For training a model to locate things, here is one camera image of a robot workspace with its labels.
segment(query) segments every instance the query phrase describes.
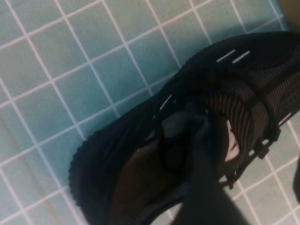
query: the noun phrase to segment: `tiled floor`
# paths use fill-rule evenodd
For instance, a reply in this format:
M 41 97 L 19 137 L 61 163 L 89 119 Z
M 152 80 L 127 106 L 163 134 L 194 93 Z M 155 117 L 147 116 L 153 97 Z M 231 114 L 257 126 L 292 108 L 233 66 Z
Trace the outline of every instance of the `tiled floor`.
M 276 0 L 0 0 L 0 225 L 85 224 L 67 187 L 82 141 L 202 48 L 271 30 L 286 30 Z M 299 125 L 228 191 L 252 224 L 299 225 Z

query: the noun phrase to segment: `shoe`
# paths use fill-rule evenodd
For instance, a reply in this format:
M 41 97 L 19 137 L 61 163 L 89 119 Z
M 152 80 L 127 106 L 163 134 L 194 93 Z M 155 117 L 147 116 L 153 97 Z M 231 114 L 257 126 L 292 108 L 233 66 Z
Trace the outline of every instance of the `shoe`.
M 69 170 L 71 193 L 91 225 L 149 225 L 188 191 L 193 130 L 209 124 L 206 153 L 216 177 L 227 178 L 220 184 L 232 188 L 299 109 L 299 35 L 221 41 L 82 144 Z

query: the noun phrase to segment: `blue tile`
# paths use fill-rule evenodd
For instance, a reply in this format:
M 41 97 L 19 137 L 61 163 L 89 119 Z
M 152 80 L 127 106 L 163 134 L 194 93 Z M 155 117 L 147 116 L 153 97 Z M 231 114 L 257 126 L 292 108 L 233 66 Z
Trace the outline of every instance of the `blue tile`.
M 18 216 L 16 218 L 13 218 L 13 219 L 7 221 L 3 225 L 27 225 L 27 223 L 26 223 L 25 219 L 23 218 L 23 216 Z
M 281 134 L 277 142 L 270 146 L 268 157 L 275 169 L 299 156 L 300 149 L 287 124 L 281 127 Z
M 144 83 L 125 48 L 95 61 L 94 66 L 113 102 L 117 102 L 144 87 Z
M 123 115 L 133 107 L 137 106 L 138 104 L 142 103 L 143 101 L 147 100 L 150 97 L 148 91 L 144 91 L 141 94 L 132 97 L 131 99 L 119 104 L 117 106 L 118 112 Z
M 191 8 L 188 0 L 150 0 L 161 23 Z
M 271 173 L 271 169 L 265 160 L 256 158 L 245 170 L 240 178 L 243 187 L 247 188 L 266 177 Z
M 5 1 L 0 1 L 0 46 L 22 35 Z
M 59 79 L 56 84 L 77 121 L 109 106 L 108 99 L 89 66 Z
M 11 105 L 0 109 L 0 162 L 33 145 Z
M 11 96 L 48 81 L 26 40 L 0 51 L 0 74 Z
M 234 0 L 247 31 L 276 17 L 268 0 Z
M 35 30 L 61 17 L 53 0 L 10 0 L 26 31 Z
M 244 33 L 230 1 L 215 0 L 199 8 L 198 14 L 214 43 Z
M 290 211 L 274 177 L 249 190 L 247 195 L 263 225 L 277 222 Z
M 95 131 L 100 130 L 104 126 L 110 124 L 117 118 L 115 112 L 110 109 L 107 112 L 96 116 L 95 118 L 80 125 L 80 129 L 86 137 L 91 136 Z
M 3 167 L 24 207 L 57 190 L 38 151 L 34 150 Z
M 72 194 L 70 193 L 70 187 L 67 187 L 65 191 L 68 195 L 68 198 L 72 204 L 72 206 L 75 208 L 77 215 L 79 216 L 80 220 L 82 221 L 83 225 L 88 225 L 89 223 L 86 221 L 83 212 L 81 211 L 80 207 L 76 204 L 75 200 L 73 199 Z
M 148 83 L 153 83 L 178 69 L 159 30 L 135 41 L 129 48 Z
M 16 104 L 39 142 L 73 125 L 51 85 L 18 99 Z
M 31 36 L 31 40 L 52 77 L 86 62 L 65 22 Z
M 126 40 L 157 25 L 145 0 L 107 0 L 106 3 Z
M 300 112 L 297 112 L 292 118 L 291 118 L 291 124 L 294 128 L 296 135 L 298 139 L 300 140 Z
M 99 56 L 122 44 L 116 28 L 102 4 L 84 10 L 69 20 L 90 58 Z
M 35 225 L 72 225 L 76 224 L 66 202 L 56 195 L 28 211 Z
M 66 14 L 71 13 L 95 0 L 59 0 L 60 5 Z
M 73 129 L 41 147 L 62 186 L 68 184 L 70 162 L 82 142 L 77 130 Z
M 165 85 L 165 83 L 168 82 L 168 80 L 169 79 L 165 79 L 165 80 L 159 82 L 158 84 L 154 85 L 153 87 L 151 87 L 153 94 L 156 94 L 157 92 L 159 92 L 162 89 L 162 87 Z
M 194 13 L 168 24 L 164 30 L 182 65 L 209 45 Z
M 2 178 L 0 178 L 0 199 L 0 221 L 19 211 Z

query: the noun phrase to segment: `black sneaker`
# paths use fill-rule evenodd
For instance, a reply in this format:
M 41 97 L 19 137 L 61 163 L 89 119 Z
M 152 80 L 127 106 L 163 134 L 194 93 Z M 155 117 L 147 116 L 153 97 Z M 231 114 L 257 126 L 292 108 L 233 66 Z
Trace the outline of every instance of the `black sneaker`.
M 182 202 L 200 126 L 221 185 L 263 158 L 300 109 L 300 36 L 247 34 L 189 60 L 156 95 L 78 149 L 69 185 L 91 225 L 149 225 Z

